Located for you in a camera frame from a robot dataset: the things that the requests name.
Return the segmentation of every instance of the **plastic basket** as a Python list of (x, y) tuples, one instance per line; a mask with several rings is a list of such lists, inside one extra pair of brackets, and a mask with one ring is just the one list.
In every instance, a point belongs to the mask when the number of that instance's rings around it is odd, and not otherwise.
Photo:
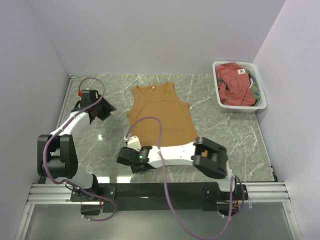
[[(219, 97), (217, 76), (216, 76), (216, 67), (219, 66), (220, 64), (226, 64), (226, 63), (237, 63), (239, 64), (240, 67), (243, 67), (244, 69), (251, 71), (252, 75), (255, 78), (256, 84), (258, 86), (258, 92), (260, 93), (260, 96), (261, 96), (260, 101), (257, 102), (254, 106), (229, 106), (221, 103), (220, 97)], [(219, 104), (220, 111), (233, 112), (233, 113), (253, 113), (258, 109), (264, 109), (267, 107), (266, 96), (261, 84), (261, 77), (255, 65), (253, 65), (252, 63), (243, 62), (243, 61), (215, 61), (212, 65), (212, 68), (213, 68), (215, 93), (216, 93), (216, 98)]]

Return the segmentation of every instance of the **marble table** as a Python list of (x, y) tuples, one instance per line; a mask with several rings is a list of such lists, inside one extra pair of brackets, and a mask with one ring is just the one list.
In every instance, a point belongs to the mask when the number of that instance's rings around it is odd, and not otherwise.
[[(105, 84), (104, 97), (117, 110), (105, 121), (96, 119), (76, 139), (79, 166), (95, 174), (101, 183), (161, 183), (162, 169), (133, 174), (129, 166), (116, 163), (124, 135), (129, 128), (126, 111), (134, 102), (131, 89), (163, 82), (173, 82), (178, 97), (189, 103), (192, 121), (199, 136), (227, 148), (232, 172), (247, 182), (274, 181), (273, 169), (254, 113), (226, 113), (218, 109), (212, 74), (106, 74), (95, 76)], [(70, 114), (76, 102), (82, 75), (72, 75), (59, 124)], [(102, 88), (88, 80), (83, 88)], [(167, 167), (169, 182), (212, 182), (193, 166)]]

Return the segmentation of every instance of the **red object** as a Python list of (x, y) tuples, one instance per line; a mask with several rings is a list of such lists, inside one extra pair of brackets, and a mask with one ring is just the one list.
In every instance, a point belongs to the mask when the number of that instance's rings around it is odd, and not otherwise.
[(229, 106), (252, 106), (256, 103), (249, 84), (249, 74), (239, 74), (238, 70), (243, 69), (235, 62), (221, 64), (215, 68), (216, 76), (222, 79), (218, 82), (219, 97), (221, 103)]

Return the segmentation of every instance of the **white clothing tag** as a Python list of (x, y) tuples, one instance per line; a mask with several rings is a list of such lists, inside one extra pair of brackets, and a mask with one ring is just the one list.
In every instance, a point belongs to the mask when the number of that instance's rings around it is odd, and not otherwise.
[(238, 74), (245, 74), (246, 70), (244, 68), (238, 70)]

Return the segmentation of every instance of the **sleeveless shirt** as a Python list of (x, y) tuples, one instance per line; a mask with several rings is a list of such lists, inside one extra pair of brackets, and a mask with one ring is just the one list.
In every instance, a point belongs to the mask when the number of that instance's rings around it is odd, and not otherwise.
[[(132, 93), (134, 102), (126, 112), (130, 126), (143, 117), (156, 117), (162, 122), (161, 147), (184, 145), (196, 140), (198, 135), (188, 103), (178, 98), (174, 83), (135, 86)], [(159, 133), (159, 123), (154, 119), (142, 120), (131, 130), (131, 136), (137, 136), (142, 147), (156, 146)]]

